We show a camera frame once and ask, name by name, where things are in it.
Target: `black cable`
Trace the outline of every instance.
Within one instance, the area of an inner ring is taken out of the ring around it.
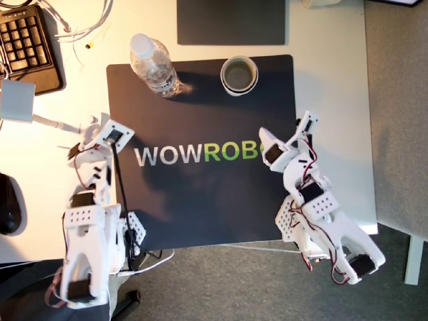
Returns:
[[[67,237],[66,237],[66,229],[64,229],[64,219],[66,218],[66,212],[62,215],[62,235],[64,236],[64,243],[66,244],[66,258],[68,253],[68,245],[67,245]]]
[[[16,9],[16,8],[20,8],[20,7],[25,7],[26,5],[29,5],[31,2],[33,2],[33,0],[24,1],[20,5],[8,5],[6,3],[0,3],[0,7],[8,8],[8,9]]]
[[[128,227],[128,230],[131,231],[131,225],[129,223],[128,203],[126,202],[125,189],[124,189],[123,181],[122,181],[122,173],[120,172],[120,165],[119,165],[118,153],[117,153],[117,150],[116,150],[116,145],[112,144],[111,146],[112,146],[112,150],[113,150],[114,167],[116,169],[116,174],[118,175],[118,181],[119,181],[119,187],[120,187],[120,194],[122,194],[123,207],[124,207],[124,211],[125,211],[126,225]],[[131,239],[131,242],[133,244],[135,244],[136,246],[138,246],[141,251],[145,252],[146,254],[149,254],[150,256],[152,256],[152,257],[154,257],[156,259],[161,259],[161,257],[162,257],[162,251],[160,252],[159,256],[156,256],[155,254],[153,254],[150,251],[147,251],[145,248],[143,248],[141,246],[141,244],[138,244],[138,242],[135,240],[135,237],[134,237],[133,233],[129,233],[129,237]],[[128,262],[129,269],[131,270],[132,268],[131,268],[130,264],[131,264],[131,262]]]

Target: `black mouse pad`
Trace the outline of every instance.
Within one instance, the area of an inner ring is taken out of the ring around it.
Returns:
[[[111,117],[135,130],[119,159],[147,249],[280,239],[274,219],[287,193],[263,164],[258,132],[287,140],[296,130],[293,59],[252,59],[259,80],[240,97],[221,84],[225,60],[173,63],[187,92],[170,100],[128,64],[107,67]],[[118,184],[116,194],[123,203]]]
[[[284,45],[285,0],[177,0],[179,45]]]

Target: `white desk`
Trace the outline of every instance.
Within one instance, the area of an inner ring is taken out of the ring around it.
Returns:
[[[102,8],[101,0],[76,0],[73,5],[50,2],[73,28],[80,29],[93,24]],[[92,36],[75,44],[83,67],[72,54],[72,45],[61,45],[67,86],[36,98],[35,112],[64,122],[90,110],[108,112],[106,67],[128,63],[129,41],[135,33],[161,40],[173,61],[290,54],[297,115],[308,109],[321,117],[314,137],[320,168],[332,181],[346,213],[365,231],[376,233],[363,2],[344,0],[327,9],[307,10],[300,0],[290,0],[287,9],[288,45],[181,46],[175,0],[117,0],[104,40],[99,36],[89,50],[84,45]],[[68,151],[56,147],[76,143],[66,140],[58,130],[38,124],[4,123],[0,171],[19,183],[27,214],[21,233],[0,236],[0,263],[63,257],[61,217],[71,187],[68,178],[76,179],[74,170],[66,166]]]

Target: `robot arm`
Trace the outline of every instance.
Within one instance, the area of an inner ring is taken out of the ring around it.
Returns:
[[[82,141],[70,149],[68,164],[79,183],[70,191],[64,213],[67,252],[62,268],[60,298],[69,308],[107,304],[108,278],[125,262],[125,219],[120,204],[110,204],[112,145],[120,152],[134,131],[109,120],[103,127],[89,126]],[[132,229],[139,230],[138,244],[145,230],[133,216]]]
[[[338,284],[355,284],[385,263],[385,257],[372,239],[340,209],[330,191],[331,182],[320,176],[312,134],[317,115],[305,112],[297,131],[287,142],[260,128],[265,149],[263,161],[271,171],[283,173],[284,187],[290,193],[276,217],[284,241],[295,241],[307,266],[308,259],[330,258],[332,279]],[[304,142],[310,155],[299,148]],[[334,274],[343,276],[337,282]]]

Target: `gray carpet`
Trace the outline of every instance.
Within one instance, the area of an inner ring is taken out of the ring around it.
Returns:
[[[333,284],[327,261],[310,273],[298,254],[180,249],[170,262],[121,287],[121,293],[142,292],[142,304],[127,321],[426,320],[427,247],[419,286],[406,286],[409,237],[381,226],[374,240],[386,265],[355,286]],[[268,246],[290,248],[279,241]]]
[[[428,1],[366,2],[378,220],[428,241]]]

